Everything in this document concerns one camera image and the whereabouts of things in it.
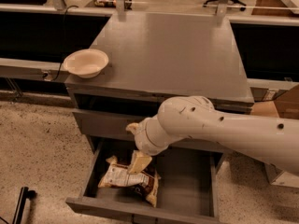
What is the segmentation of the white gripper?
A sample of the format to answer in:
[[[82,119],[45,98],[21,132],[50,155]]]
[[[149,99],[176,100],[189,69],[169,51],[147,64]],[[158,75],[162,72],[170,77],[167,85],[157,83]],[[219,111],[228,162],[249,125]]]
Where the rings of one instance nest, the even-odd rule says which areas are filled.
[[[141,173],[151,163],[152,157],[184,138],[184,122],[176,118],[156,115],[139,123],[130,123],[125,130],[135,136],[136,147],[127,172]]]

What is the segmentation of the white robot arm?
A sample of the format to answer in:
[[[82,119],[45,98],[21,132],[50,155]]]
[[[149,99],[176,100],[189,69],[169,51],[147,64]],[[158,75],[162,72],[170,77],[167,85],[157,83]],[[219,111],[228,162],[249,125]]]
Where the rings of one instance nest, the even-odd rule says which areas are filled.
[[[138,150],[155,156],[183,139],[218,143],[299,175],[299,121],[218,111],[204,96],[172,97],[157,115],[131,123]]]

